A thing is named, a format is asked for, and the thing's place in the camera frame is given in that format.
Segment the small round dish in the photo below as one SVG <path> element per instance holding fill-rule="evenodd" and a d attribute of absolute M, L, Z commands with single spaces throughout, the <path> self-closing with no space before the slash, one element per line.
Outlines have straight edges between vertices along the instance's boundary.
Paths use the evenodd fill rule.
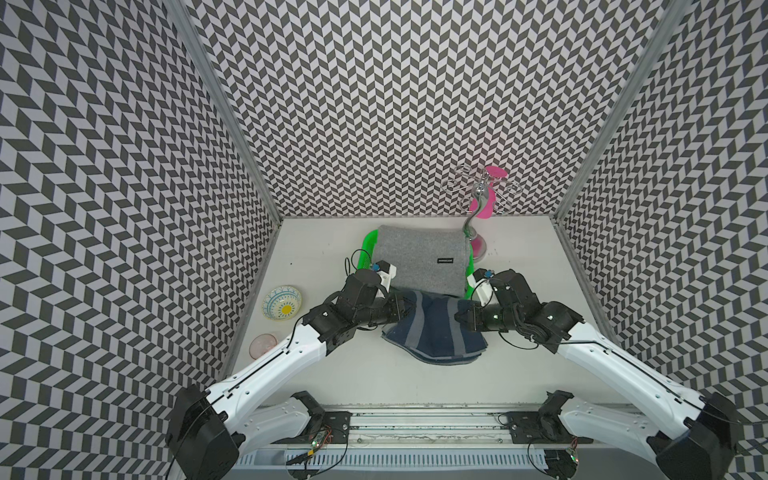
<path fill-rule="evenodd" d="M 288 320 L 301 308 L 301 293 L 292 286 L 278 286 L 269 292 L 261 303 L 264 316 L 277 322 Z"/>
<path fill-rule="evenodd" d="M 262 333 L 253 339 L 253 342 L 250 343 L 250 347 L 248 348 L 250 358 L 254 360 L 258 359 L 264 353 L 267 353 L 271 349 L 275 348 L 275 345 L 277 345 L 277 339 L 274 335 L 269 333 Z"/>

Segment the black wire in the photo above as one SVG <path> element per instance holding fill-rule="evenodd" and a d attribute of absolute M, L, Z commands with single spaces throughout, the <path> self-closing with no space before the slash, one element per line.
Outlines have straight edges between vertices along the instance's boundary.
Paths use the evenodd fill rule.
<path fill-rule="evenodd" d="M 347 276 L 352 274 L 352 268 L 354 268 L 355 271 L 357 271 L 357 265 L 354 262 L 354 258 L 355 258 L 355 253 L 358 253 L 358 252 L 363 252 L 365 255 L 368 256 L 368 261 L 370 263 L 373 263 L 373 258 L 371 258 L 371 254 L 368 253 L 368 250 L 364 250 L 362 248 L 359 248 L 359 249 L 355 250 L 354 252 L 352 252 L 352 255 L 350 255 L 349 257 L 345 257 L 344 258 L 344 272 L 346 273 Z M 358 262 L 360 261 L 360 256 L 359 255 L 357 257 L 357 261 Z"/>
<path fill-rule="evenodd" d="M 192 420 L 192 423 L 189 425 L 189 427 L 187 427 L 187 431 L 186 431 L 186 432 L 184 432 L 184 434 L 181 436 L 181 440 L 179 441 L 179 448 L 178 448 L 178 449 L 176 449 L 176 452 L 180 452 L 180 451 L 181 451 L 181 446 L 184 444 L 184 440 L 186 440 L 186 439 L 187 439 L 187 435 L 189 435 L 189 432 L 191 432 L 191 431 L 192 431 L 192 427 L 194 427 L 194 424 L 195 424 L 195 423 L 197 423 L 197 420 L 199 420 L 199 419 L 200 419 L 200 417 L 201 417 L 201 416 L 203 416 L 203 414 L 204 414 L 204 413 L 205 413 L 205 412 L 206 412 L 208 409 L 212 408 L 212 407 L 214 406 L 214 403 L 218 402 L 218 401 L 219 401 L 219 400 L 221 400 L 222 398 L 223 398 L 223 396 L 220 396 L 219 398 L 215 399 L 215 400 L 214 400 L 214 401 L 213 401 L 213 402 L 212 402 L 212 403 L 211 403 L 209 406 L 205 407 L 205 408 L 203 409 L 203 411 L 202 411 L 202 412 L 200 412 L 200 413 L 199 413 L 199 414 L 198 414 L 198 415 L 197 415 L 197 416 L 194 418 L 194 420 Z M 170 470 L 171 470 L 171 469 L 174 467 L 174 462 L 175 462 L 175 461 L 176 461 L 176 454 L 174 454 L 173 458 L 170 460 L 170 465 L 168 466 L 168 470 L 166 470 L 166 471 L 165 471 L 165 480 L 168 480 L 168 475 L 170 474 Z"/>
<path fill-rule="evenodd" d="M 490 284 L 491 284 L 491 279 L 489 279 L 489 278 L 484 278 L 484 279 L 480 280 L 480 281 L 478 282 L 478 284 L 477 284 L 477 285 L 475 285 L 475 289 L 472 291 L 472 295 L 470 295 L 470 296 L 469 296 L 469 299 L 470 299 L 470 300 L 472 300 L 473 298 L 475 298 L 475 292 L 476 292 L 476 291 L 478 291 L 478 288 L 480 288 L 480 286 L 481 286 L 483 283 L 487 283 L 488 285 L 490 285 Z M 487 302 L 485 302 L 485 305 L 481 305 L 481 306 L 480 306 L 480 308 L 485 308 L 485 307 L 487 307 L 487 306 L 488 306 L 488 304 L 491 302 L 491 299 L 493 299 L 493 295 L 494 295 L 494 293 L 493 293 L 493 289 L 491 289 L 491 296 L 490 296 L 490 297 L 488 297 L 488 301 L 487 301 Z"/>
<path fill-rule="evenodd" d="M 684 399 L 677 392 L 675 392 L 674 390 L 670 389 L 666 384 L 664 384 L 664 382 L 662 382 L 661 380 L 659 380 L 656 377 L 652 376 L 650 373 L 648 373 L 645 370 L 643 370 L 641 367 L 636 365 L 634 362 L 631 362 L 627 358 L 623 357 L 621 354 L 616 353 L 615 350 L 609 349 L 608 347 L 606 347 L 605 345 L 603 345 L 600 342 L 595 342 L 594 340 L 575 340 L 573 342 L 559 342 L 559 343 L 536 342 L 536 343 L 538 343 L 539 345 L 587 345 L 587 344 L 592 344 L 592 345 L 600 346 L 602 349 L 610 350 L 611 353 L 613 353 L 615 356 L 617 356 L 620 359 L 624 360 L 626 363 L 629 363 L 635 369 L 637 369 L 638 371 L 640 371 L 643 374 L 645 374 L 645 376 L 647 376 L 649 379 L 653 380 L 654 382 L 656 382 L 659 385 L 661 385 L 662 387 L 664 387 L 664 389 L 667 390 L 667 392 L 671 393 L 673 396 L 675 396 L 675 398 L 677 398 L 681 402 L 684 402 L 684 403 L 688 404 L 689 406 L 694 407 L 699 412 L 706 413 L 707 415 L 709 415 L 710 417 L 712 417 L 714 419 L 720 420 L 721 422 L 729 423 L 731 425 L 741 425 L 741 426 L 758 426 L 758 425 L 768 424 L 768 420 L 760 420 L 758 422 L 734 422 L 733 420 L 724 419 L 722 417 L 719 417 L 718 415 L 715 415 L 715 414 L 713 414 L 711 412 L 708 412 L 708 411 L 702 409 L 701 407 L 696 406 L 693 403 L 689 402 L 688 400 Z"/>
<path fill-rule="evenodd" d="M 508 424 L 508 423 L 504 423 L 504 422 L 502 422 L 502 415 L 506 415 L 506 414 L 505 414 L 505 413 L 499 413 L 499 414 L 496 416 L 496 422 L 499 422 L 499 423 L 501 423 L 501 424 L 502 424 L 502 426 L 504 426 L 504 427 L 509 427 L 509 424 Z"/>
<path fill-rule="evenodd" d="M 334 463 L 333 465 L 331 465 L 330 467 L 326 468 L 325 470 L 320 470 L 316 474 L 312 475 L 313 477 L 316 477 L 316 476 L 320 475 L 321 473 L 328 472 L 331 468 L 337 466 L 339 463 L 341 463 L 344 460 L 344 457 L 346 457 L 346 451 L 349 450 L 349 432 L 344 432 L 344 431 L 339 430 L 339 429 L 326 429 L 326 430 L 332 430 L 334 432 L 340 432 L 342 435 L 346 434 L 346 445 L 344 447 L 344 453 L 341 454 L 341 458 L 339 458 L 338 462 Z"/>
<path fill-rule="evenodd" d="M 288 340 L 288 347 L 286 350 L 286 353 L 290 352 L 290 346 L 291 343 L 293 343 L 293 336 L 296 335 L 296 327 L 299 325 L 299 322 L 304 318 L 304 315 L 299 317 L 299 319 L 296 321 L 296 323 L 293 324 L 293 330 L 290 333 L 290 340 Z"/>
<path fill-rule="evenodd" d="M 511 343 L 511 342 L 510 342 L 509 340 L 507 340 L 506 338 L 504 338 L 504 336 L 502 335 L 502 332 L 501 332 L 501 330 L 499 330 L 499 332 L 498 332 L 498 336 L 500 336 L 500 337 L 502 338 L 502 340 L 504 340 L 504 341 L 505 341 L 506 343 L 508 343 L 509 345 L 512 345 L 512 346 L 514 346 L 516 349 L 520 349 L 520 350 L 536 350 L 536 349 L 538 348 L 538 343 L 536 343 L 536 346 L 535 346 L 535 347 L 533 347 L 532 349 L 526 349 L 526 348 L 524 348 L 524 347 L 521 347 L 521 346 L 517 346 L 517 345 L 515 345 L 514 343 Z"/>
<path fill-rule="evenodd" d="M 485 281 L 488 281 L 488 282 L 490 283 L 490 281 L 489 281 L 489 280 L 495 280 L 495 279 L 493 279 L 493 277 L 491 277 L 491 278 L 489 278 L 489 279 L 483 279 L 483 280 L 481 280 L 481 281 L 480 281 L 480 283 L 478 283 L 478 284 L 477 284 L 477 286 L 475 287 L 475 289 L 472 291 L 472 295 L 469 297 L 469 299 L 470 299 L 470 300 L 472 299 L 472 297 L 475 295 L 475 291 L 478 289 L 478 287 L 480 287 L 480 285 L 482 285 L 482 284 L 483 284 L 483 282 L 485 282 Z M 488 302 L 487 302 L 485 305 L 483 305 L 483 307 L 487 306 L 487 305 L 488 305 L 488 303 L 490 303 L 490 302 L 491 302 L 491 298 L 493 298 L 493 295 L 494 295 L 494 293 L 492 292 L 492 293 L 491 293 L 491 297 L 488 299 Z M 519 312 L 518 312 L 516 309 L 513 309 L 513 310 L 512 310 L 512 313 L 513 313 L 513 317 L 515 318 L 515 324 L 516 324 L 516 325 L 517 325 L 517 327 L 518 327 L 517 329 L 518 329 L 518 330 L 520 330 L 520 327 L 524 326 L 524 325 L 525 325 L 525 322 L 522 320 L 522 318 L 518 318 L 518 314 L 519 314 Z M 531 326 L 531 327 L 536 327 L 536 329 L 538 329 L 538 330 L 541 330 L 541 328 L 539 328 L 539 327 L 537 327 L 537 326 Z M 678 399 L 680 402 L 684 402 L 684 403 L 688 404 L 689 406 L 692 406 L 692 407 L 694 407 L 694 408 L 695 408 L 696 410 L 698 410 L 699 412 L 702 412 L 702 413 L 706 413 L 707 415 L 709 415 L 710 417 L 712 417 L 712 418 L 714 418 L 714 419 L 720 420 L 721 422 L 729 423 L 729 424 L 731 424 L 731 425 L 741 425 L 741 426 L 758 426 L 758 425 L 766 425 L 766 424 L 768 424 L 768 420 L 760 420 L 760 421 L 758 421 L 758 422 L 734 422 L 733 420 L 724 419 L 724 418 L 722 418 L 722 417 L 719 417 L 718 415 L 714 415 L 714 414 L 713 414 L 713 413 L 711 413 L 711 412 L 707 412 L 706 410 L 702 409 L 701 407 L 699 407 L 699 406 L 696 406 L 696 405 L 694 405 L 693 403 L 689 402 L 687 399 L 684 399 L 684 398 L 683 398 L 683 397 L 681 397 L 679 394 L 677 394 L 677 392 L 675 392 L 674 390 L 670 389 L 670 388 L 669 388 L 669 387 L 668 387 L 666 384 L 664 384 L 663 382 L 661 382 L 659 379 L 657 379 L 656 377 L 652 376 L 650 373 L 646 372 L 645 370 L 643 370 L 641 367 L 639 367 L 639 366 L 638 366 L 638 365 L 636 365 L 635 363 L 633 363 L 633 362 L 631 362 L 630 360 L 628 360 L 628 359 L 624 358 L 622 355 L 620 355 L 620 354 L 616 353 L 616 351 L 615 351 L 615 350 L 611 350 L 611 349 L 609 349 L 608 347 L 606 347 L 605 345 L 603 345 L 603 344 L 602 344 L 602 343 L 600 343 L 600 342 L 595 342 L 594 340 L 575 340 L 575 341 L 573 341 L 573 342 L 559 342 L 559 343 L 547 343 L 547 342 L 538 342 L 538 341 L 536 341 L 536 340 L 535 340 L 535 336 L 536 336 L 536 333 L 537 333 L 537 330 L 536 330 L 536 329 L 534 329 L 534 330 L 532 330 L 532 331 L 531 331 L 531 330 L 529 330 L 529 329 L 526 329 L 526 330 L 525 330 L 525 331 L 522 333 L 522 335 L 523 335 L 523 337 L 524 337 L 524 338 L 526 338 L 526 339 L 528 339 L 529 341 L 531 341 L 531 342 L 533 342 L 533 343 L 535 343 L 535 344 L 536 344 L 536 347 L 535 347 L 535 348 L 532 348 L 532 349 L 524 349 L 524 348 L 522 348 L 522 347 L 520 347 L 520 346 L 512 345 L 510 342 L 507 342 L 507 339 L 505 339 L 505 338 L 502 336 L 502 333 L 501 333 L 501 332 L 499 332 L 499 333 L 498 333 L 498 335 L 499 335 L 499 336 L 502 336 L 502 340 L 504 340 L 505 342 L 509 343 L 509 345 L 512 345 L 512 346 L 514 346 L 514 347 L 516 347 L 516 348 L 519 348 L 519 349 L 521 349 L 521 350 L 534 350 L 534 349 L 538 348 L 538 346 L 539 346 L 539 345 L 553 345 L 553 346 L 560 346 L 560 345 L 597 345 L 597 346 L 600 346 L 602 349 L 605 349 L 605 350 L 610 350 L 610 351 L 611 351 L 611 352 L 612 352 L 612 353 L 613 353 L 615 356 L 617 356 L 617 357 L 619 357 L 620 359 L 624 360 L 626 363 L 629 363 L 629 364 L 630 364 L 631 366 L 633 366 L 635 369 L 637 369 L 638 371 L 642 372 L 642 373 L 643 373 L 645 376 L 647 376 L 648 378 L 650 378 L 650 379 L 651 379 L 651 380 L 653 380 L 654 382 L 656 382 L 656 383 L 658 383 L 659 385 L 661 385 L 661 386 L 662 386 L 662 387 L 663 387 L 665 390 L 667 390 L 667 392 L 671 393 L 671 394 L 672 394 L 672 395 L 673 395 L 673 396 L 674 396 L 676 399 Z"/>
<path fill-rule="evenodd" d="M 535 442 L 536 440 L 541 440 L 541 439 L 532 439 L 530 442 L 528 442 L 528 448 L 525 450 L 525 454 L 528 457 L 528 461 L 531 463 L 531 465 L 533 465 L 533 468 L 536 468 L 540 473 L 547 475 L 547 472 L 537 467 L 536 464 L 533 462 L 533 459 L 531 458 L 531 445 L 533 445 L 533 442 Z"/>

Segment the cable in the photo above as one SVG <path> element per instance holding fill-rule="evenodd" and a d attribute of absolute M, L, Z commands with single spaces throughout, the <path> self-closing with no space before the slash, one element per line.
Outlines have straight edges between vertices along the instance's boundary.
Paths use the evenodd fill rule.
<path fill-rule="evenodd" d="M 363 252 L 365 255 L 368 256 L 368 261 L 370 263 L 373 263 L 373 258 L 371 258 L 371 254 L 368 253 L 368 250 L 364 250 L 362 248 L 359 248 L 359 249 L 355 250 L 354 252 L 352 252 L 352 255 L 350 255 L 349 257 L 345 257 L 344 258 L 344 272 L 346 273 L 347 276 L 352 274 L 352 268 L 354 268 L 355 271 L 358 270 L 357 265 L 355 265 L 355 262 L 353 260 L 353 258 L 355 257 L 355 253 L 358 253 L 358 252 Z"/>
<path fill-rule="evenodd" d="M 758 425 L 766 425 L 766 424 L 768 424 L 768 420 L 760 420 L 758 422 L 734 422 L 733 420 L 724 419 L 722 417 L 719 417 L 718 415 L 713 414 L 712 412 L 708 412 L 708 411 L 702 409 L 701 407 L 696 406 L 693 403 L 689 402 L 687 399 L 684 399 L 677 392 L 675 392 L 674 390 L 670 389 L 667 385 L 665 385 L 661 380 L 659 380 L 656 377 L 652 376 L 650 373 L 648 373 L 645 370 L 643 370 L 641 367 L 636 365 L 634 362 L 631 362 L 630 360 L 626 359 L 621 354 L 617 353 L 615 350 L 612 350 L 612 349 L 606 347 L 605 345 L 603 345 L 600 342 L 595 342 L 594 340 L 575 340 L 573 342 L 559 342 L 559 343 L 536 342 L 536 343 L 538 343 L 539 345 L 588 345 L 588 344 L 591 344 L 591 345 L 600 346 L 602 349 L 610 350 L 615 356 L 617 356 L 620 359 L 624 360 L 626 363 L 629 363 L 631 366 L 633 366 L 635 369 L 637 369 L 640 372 L 642 372 L 649 379 L 653 380 L 654 382 L 656 382 L 659 385 L 661 385 L 662 387 L 664 387 L 664 389 L 667 390 L 667 392 L 671 393 L 673 396 L 675 396 L 675 398 L 677 398 L 681 402 L 684 402 L 684 403 L 688 404 L 689 406 L 694 407 L 699 412 L 706 413 L 707 415 L 709 415 L 710 417 L 712 417 L 714 419 L 720 420 L 721 422 L 725 422 L 725 423 L 728 423 L 728 424 L 731 424 L 731 425 L 741 425 L 741 426 L 758 426 Z"/>
<path fill-rule="evenodd" d="M 528 461 L 531 463 L 531 465 L 533 465 L 533 468 L 536 468 L 540 473 L 547 475 L 547 472 L 537 467 L 536 464 L 533 462 L 533 459 L 531 458 L 531 445 L 533 445 L 533 442 L 535 442 L 536 440 L 541 440 L 541 439 L 532 439 L 530 442 L 528 442 L 528 448 L 525 449 L 525 455 L 528 457 Z"/>
<path fill-rule="evenodd" d="M 505 414 L 505 413 L 499 413 L 499 414 L 496 416 L 496 422 L 499 422 L 499 423 L 501 423 L 501 424 L 502 424 L 502 426 L 504 426 L 504 427 L 509 427 L 509 424 L 508 424 L 508 423 L 504 423 L 504 422 L 502 422 L 502 415 L 506 415 L 506 414 Z"/>
<path fill-rule="evenodd" d="M 179 448 L 176 449 L 176 452 L 179 452 L 181 450 L 181 446 L 184 444 L 184 440 L 187 439 L 187 435 L 189 435 L 189 432 L 192 431 L 192 427 L 194 427 L 194 424 L 197 423 L 197 420 L 200 419 L 201 416 L 211 407 L 214 406 L 214 403 L 218 402 L 222 397 L 219 397 L 218 399 L 215 399 L 213 403 L 209 404 L 209 406 L 205 407 L 202 412 L 200 412 L 194 420 L 192 420 L 192 423 L 187 427 L 187 431 L 184 432 L 184 434 L 181 436 L 181 440 L 179 441 Z M 170 465 L 168 466 L 168 470 L 165 471 L 165 480 L 168 480 L 168 475 L 170 474 L 170 470 L 174 467 L 174 462 L 176 461 L 176 454 L 174 454 L 174 457 L 170 460 Z"/>
<path fill-rule="evenodd" d="M 488 285 L 490 285 L 490 284 L 491 284 L 491 279 L 489 279 L 489 278 L 484 278 L 484 279 L 480 280 L 480 281 L 478 282 L 478 284 L 477 284 L 477 285 L 475 285 L 475 289 L 472 291 L 472 294 L 469 296 L 469 299 L 470 299 L 470 300 L 472 300 L 473 298 L 475 298 L 475 292 L 476 292 L 476 291 L 478 291 L 478 288 L 480 288 L 480 286 L 481 286 L 483 283 L 487 283 Z M 494 295 L 494 293 L 493 293 L 493 289 L 491 289 L 491 296 L 490 296 L 490 297 L 488 297 L 488 301 L 487 301 L 487 302 L 485 302 L 485 305 L 481 305 L 481 306 L 480 306 L 480 308 L 485 308 L 485 307 L 487 307 L 487 306 L 488 306 L 488 304 L 489 304 L 489 303 L 491 302 L 491 300 L 493 299 L 493 295 Z"/>
<path fill-rule="evenodd" d="M 346 452 L 347 452 L 347 450 L 349 450 L 349 433 L 348 432 L 344 432 L 343 430 L 339 430 L 339 429 L 330 429 L 330 428 L 328 428 L 326 430 L 333 431 L 333 432 L 340 432 L 342 435 L 346 435 L 346 445 L 344 446 L 344 453 L 341 454 L 341 458 L 339 458 L 338 462 L 334 463 L 333 465 L 331 465 L 330 467 L 326 468 L 325 470 L 320 470 L 316 474 L 312 475 L 313 477 L 316 477 L 316 476 L 320 475 L 321 473 L 328 472 L 331 468 L 337 466 L 339 463 L 341 463 L 344 460 L 344 457 L 346 457 Z"/>
<path fill-rule="evenodd" d="M 520 350 L 536 350 L 538 348 L 538 343 L 536 343 L 536 346 L 533 347 L 532 349 L 526 349 L 525 347 L 517 346 L 514 343 L 510 342 L 509 340 L 507 340 L 506 338 L 504 338 L 504 336 L 502 335 L 501 330 L 498 331 L 498 336 L 500 336 L 502 338 L 502 340 L 504 340 L 507 344 L 514 346 L 516 349 L 520 349 Z"/>
<path fill-rule="evenodd" d="M 478 283 L 477 286 L 475 286 L 475 289 L 472 291 L 472 295 L 469 297 L 469 299 L 472 300 L 472 297 L 475 295 L 475 291 L 480 287 L 480 285 L 482 285 L 483 282 L 485 282 L 485 281 L 489 282 L 489 280 L 495 280 L 495 279 L 493 277 L 491 277 L 490 279 L 483 279 L 483 280 L 481 280 L 480 283 Z M 485 305 L 483 305 L 483 307 L 487 306 L 488 303 L 490 303 L 491 298 L 488 299 L 488 302 L 486 302 Z M 688 404 L 689 406 L 694 407 L 699 412 L 706 413 L 707 415 L 709 415 L 710 417 L 712 417 L 714 419 L 720 420 L 721 422 L 725 422 L 725 423 L 728 423 L 728 424 L 731 424 L 731 425 L 741 425 L 741 426 L 768 425 L 768 420 L 760 420 L 758 422 L 734 422 L 733 420 L 724 419 L 722 417 L 719 417 L 718 415 L 714 415 L 712 412 L 707 412 L 706 410 L 702 409 L 701 407 L 696 406 L 693 403 L 689 402 L 687 399 L 684 399 L 683 397 L 681 397 L 677 392 L 675 392 L 672 389 L 670 389 L 667 385 L 665 385 L 663 382 L 661 382 L 656 377 L 652 376 L 650 373 L 648 373 L 645 370 L 643 370 L 641 367 L 636 365 L 634 362 L 631 362 L 630 360 L 624 358 L 619 353 L 616 353 L 615 350 L 609 349 L 608 347 L 606 347 L 605 345 L 603 345 L 600 342 L 596 342 L 594 340 L 575 340 L 575 341 L 572 341 L 572 342 L 558 342 L 558 343 L 539 342 L 539 341 L 537 341 L 535 339 L 535 337 L 539 336 L 539 338 L 544 338 L 544 337 L 546 337 L 546 332 L 541 327 L 539 327 L 539 326 L 527 324 L 521 318 L 520 313 L 518 312 L 518 305 L 515 305 L 515 307 L 512 309 L 512 316 L 513 316 L 514 321 L 515 321 L 515 329 L 518 331 L 518 333 L 523 335 L 523 337 L 525 337 L 528 341 L 531 341 L 531 342 L 535 343 L 536 347 L 538 347 L 539 345 L 552 345 L 552 346 L 560 346 L 560 345 L 597 345 L 597 346 L 600 346 L 602 349 L 606 349 L 606 350 L 612 351 L 612 353 L 615 356 L 617 356 L 620 359 L 624 360 L 626 363 L 629 363 L 635 369 L 637 369 L 640 372 L 642 372 L 645 376 L 647 376 L 648 378 L 650 378 L 654 382 L 656 382 L 659 385 L 661 385 L 667 392 L 669 392 L 673 396 L 675 396 L 675 398 L 677 398 L 680 402 L 684 402 L 684 403 Z M 509 345 L 512 345 L 503 336 L 502 336 L 502 340 L 504 340 L 505 342 L 509 343 Z M 535 348 L 533 348 L 533 349 L 524 349 L 524 348 L 522 348 L 520 346 L 516 346 L 516 345 L 512 345 L 512 346 L 514 346 L 516 348 L 519 348 L 521 350 L 533 350 L 533 349 L 535 349 Z"/>
<path fill-rule="evenodd" d="M 290 333 L 290 340 L 288 340 L 288 345 L 286 346 L 286 353 L 290 352 L 290 346 L 291 343 L 293 343 L 293 336 L 296 335 L 296 327 L 299 325 L 299 322 L 304 318 L 304 315 L 299 317 L 299 319 L 296 321 L 296 323 L 293 324 L 293 330 L 291 330 Z"/>

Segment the gray felt cloth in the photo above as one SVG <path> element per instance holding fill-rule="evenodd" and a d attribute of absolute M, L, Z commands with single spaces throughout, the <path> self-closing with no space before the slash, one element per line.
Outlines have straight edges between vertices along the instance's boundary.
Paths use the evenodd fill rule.
<path fill-rule="evenodd" d="M 397 267 L 392 286 L 463 298 L 472 247 L 460 230 L 379 227 L 373 262 Z"/>

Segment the white cable tray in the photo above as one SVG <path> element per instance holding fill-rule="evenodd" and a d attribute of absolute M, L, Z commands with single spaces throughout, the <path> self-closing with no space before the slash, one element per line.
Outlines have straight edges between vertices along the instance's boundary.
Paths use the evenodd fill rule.
<path fill-rule="evenodd" d="M 526 448 L 519 449 L 364 449 L 350 448 L 334 469 L 379 471 L 439 471 L 439 470 L 532 470 L 534 465 L 547 468 L 543 449 L 531 448 L 528 460 Z M 304 468 L 303 464 L 285 466 L 285 462 L 306 450 L 258 450 L 243 455 L 234 468 Z M 312 470 L 329 468 L 342 458 L 343 448 L 317 452 L 307 463 Z"/>

